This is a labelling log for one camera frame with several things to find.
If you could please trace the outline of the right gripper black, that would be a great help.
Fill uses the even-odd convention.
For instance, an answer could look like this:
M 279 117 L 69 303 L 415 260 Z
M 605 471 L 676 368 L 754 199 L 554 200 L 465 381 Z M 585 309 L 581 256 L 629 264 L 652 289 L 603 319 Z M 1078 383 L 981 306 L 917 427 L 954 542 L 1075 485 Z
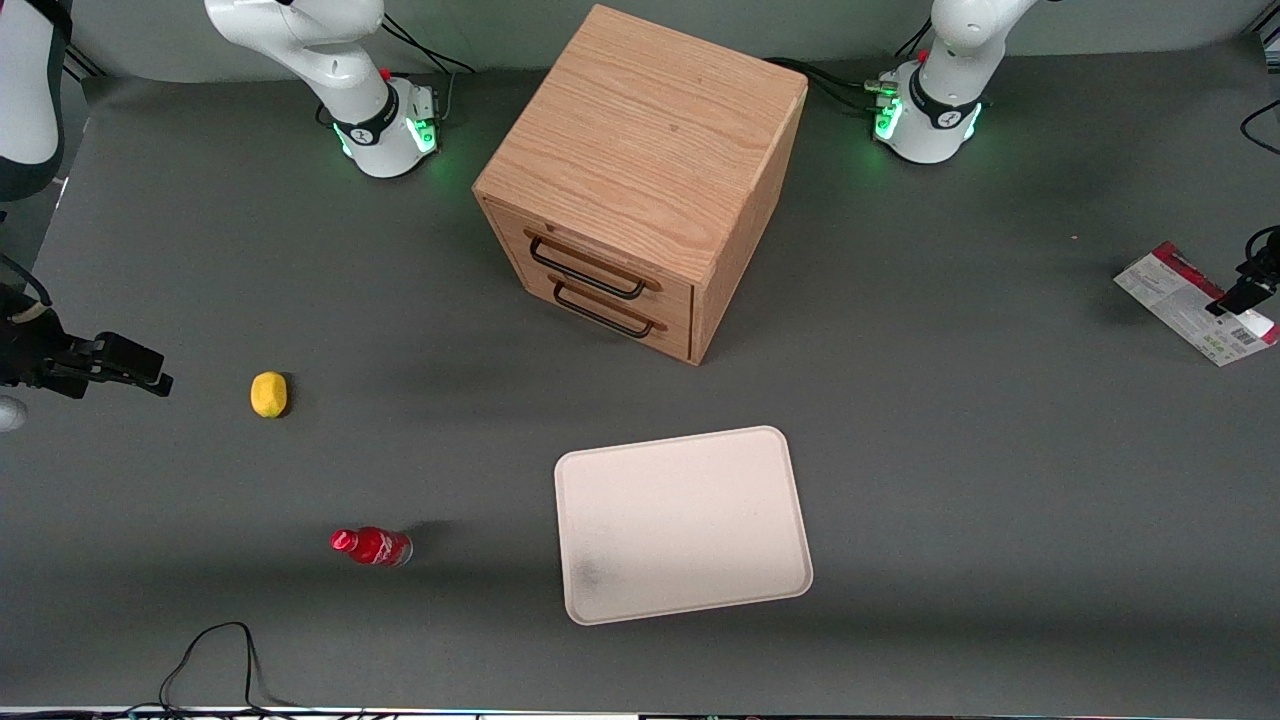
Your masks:
M 68 398 L 83 398 L 90 384 L 122 384 L 156 397 L 170 395 L 174 379 L 163 373 L 164 356 L 116 333 L 95 338 L 95 357 L 74 351 L 79 340 L 68 334 L 58 314 L 46 304 L 1 287 L 1 382 L 4 387 L 49 389 Z

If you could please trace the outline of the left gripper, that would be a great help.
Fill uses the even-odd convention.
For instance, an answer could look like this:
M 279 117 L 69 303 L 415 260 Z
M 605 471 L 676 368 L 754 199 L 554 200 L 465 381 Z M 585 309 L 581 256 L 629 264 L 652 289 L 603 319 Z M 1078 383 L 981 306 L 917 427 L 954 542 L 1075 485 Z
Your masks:
M 1279 287 L 1279 228 L 1254 232 L 1245 242 L 1238 282 L 1204 306 L 1212 316 L 1242 315 L 1274 296 Z

